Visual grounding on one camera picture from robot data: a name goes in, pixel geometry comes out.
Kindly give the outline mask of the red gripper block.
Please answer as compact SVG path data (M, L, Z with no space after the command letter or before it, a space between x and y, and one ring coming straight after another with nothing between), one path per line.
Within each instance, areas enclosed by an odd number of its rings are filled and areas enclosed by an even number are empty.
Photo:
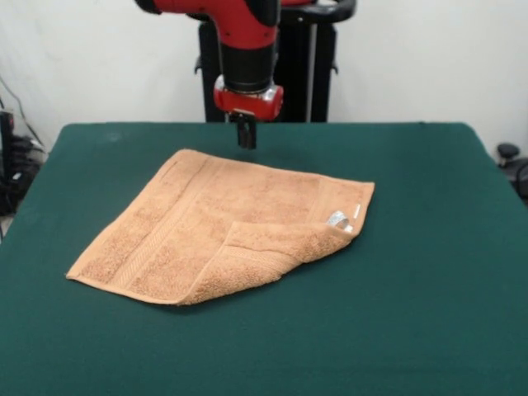
M220 75L214 84L214 103L223 112L235 114L238 133L238 146L255 149L257 146L257 120L274 120L280 114L284 89L272 84L264 92L239 93L229 90Z

